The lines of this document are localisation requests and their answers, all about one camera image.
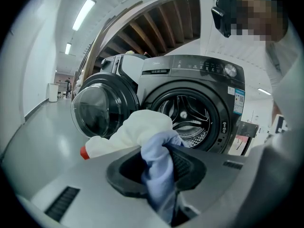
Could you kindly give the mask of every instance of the fluorescent light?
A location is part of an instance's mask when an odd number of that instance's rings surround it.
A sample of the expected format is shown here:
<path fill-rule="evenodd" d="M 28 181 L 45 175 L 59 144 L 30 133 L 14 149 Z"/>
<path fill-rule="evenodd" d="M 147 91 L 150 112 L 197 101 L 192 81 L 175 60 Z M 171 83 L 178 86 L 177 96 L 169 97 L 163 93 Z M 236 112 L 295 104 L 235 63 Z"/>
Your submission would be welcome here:
<path fill-rule="evenodd" d="M 71 45 L 72 45 L 71 43 L 67 43 L 66 44 L 66 52 L 65 52 L 65 54 L 67 54 L 67 55 L 69 54 L 70 49 L 71 49 Z"/>
<path fill-rule="evenodd" d="M 262 91 L 263 93 L 265 93 L 265 94 L 267 94 L 267 95 L 271 95 L 269 92 L 267 92 L 267 91 L 264 90 L 264 89 L 258 88 L 257 90 Z"/>
<path fill-rule="evenodd" d="M 82 6 L 80 12 L 78 13 L 78 16 L 74 22 L 74 25 L 72 27 L 72 30 L 78 31 L 79 27 L 81 26 L 82 22 L 84 21 L 85 17 L 91 10 L 91 8 L 94 6 L 96 2 L 94 0 L 87 0 L 84 5 Z"/>

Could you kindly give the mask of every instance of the gray floor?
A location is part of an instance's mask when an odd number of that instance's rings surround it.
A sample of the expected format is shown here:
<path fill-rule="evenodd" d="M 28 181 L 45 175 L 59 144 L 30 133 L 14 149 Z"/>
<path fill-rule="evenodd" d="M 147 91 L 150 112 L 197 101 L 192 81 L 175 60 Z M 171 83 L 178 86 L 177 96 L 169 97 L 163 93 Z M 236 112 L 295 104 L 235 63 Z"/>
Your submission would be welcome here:
<path fill-rule="evenodd" d="M 71 100 L 42 105 L 10 142 L 2 167 L 16 193 L 30 199 L 58 175 L 84 161 L 87 141 L 75 128 Z"/>

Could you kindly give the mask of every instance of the blue cloth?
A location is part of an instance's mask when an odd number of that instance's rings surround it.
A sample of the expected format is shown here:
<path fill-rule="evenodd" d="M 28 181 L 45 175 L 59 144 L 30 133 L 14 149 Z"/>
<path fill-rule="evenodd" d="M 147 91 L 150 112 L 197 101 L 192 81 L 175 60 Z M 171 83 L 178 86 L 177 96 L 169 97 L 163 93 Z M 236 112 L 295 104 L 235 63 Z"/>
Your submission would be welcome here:
<path fill-rule="evenodd" d="M 164 144 L 171 143 L 180 146 L 187 144 L 175 130 L 169 130 L 154 135 L 142 146 L 142 159 L 147 164 L 142 173 L 142 182 L 148 189 L 148 202 L 160 217 L 170 223 L 175 203 L 175 187 L 173 161 Z"/>

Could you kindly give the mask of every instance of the dark gray washing machine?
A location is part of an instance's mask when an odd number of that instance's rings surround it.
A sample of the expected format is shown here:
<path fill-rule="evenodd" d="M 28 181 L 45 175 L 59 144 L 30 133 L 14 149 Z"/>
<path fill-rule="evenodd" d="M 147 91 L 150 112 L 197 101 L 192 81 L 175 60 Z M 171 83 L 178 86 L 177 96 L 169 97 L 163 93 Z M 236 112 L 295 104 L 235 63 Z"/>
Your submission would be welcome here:
<path fill-rule="evenodd" d="M 141 109 L 170 116 L 173 129 L 189 147 L 228 152 L 243 112 L 244 70 L 212 57 L 149 58 L 137 96 Z"/>
<path fill-rule="evenodd" d="M 245 99 L 242 67 L 211 57 L 127 54 L 106 58 L 102 69 L 72 103 L 82 134 L 110 138 L 132 112 L 150 109 L 170 116 L 190 148 L 229 151 Z"/>

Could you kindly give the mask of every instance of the towel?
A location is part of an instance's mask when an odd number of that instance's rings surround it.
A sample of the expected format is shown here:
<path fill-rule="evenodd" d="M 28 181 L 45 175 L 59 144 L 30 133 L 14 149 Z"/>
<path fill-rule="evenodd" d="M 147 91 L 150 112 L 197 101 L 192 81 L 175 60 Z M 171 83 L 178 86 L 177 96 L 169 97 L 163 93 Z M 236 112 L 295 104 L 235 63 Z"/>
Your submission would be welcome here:
<path fill-rule="evenodd" d="M 142 159 L 147 164 L 142 182 L 148 189 L 148 202 L 159 216 L 170 224 L 175 204 L 173 161 L 164 144 L 186 147 L 187 144 L 175 130 L 154 135 L 142 146 Z"/>
<path fill-rule="evenodd" d="M 81 148 L 80 154 L 89 159 L 117 150 L 144 146 L 155 134 L 172 130 L 172 120 L 163 113 L 140 110 L 133 112 L 110 139 L 94 136 Z"/>

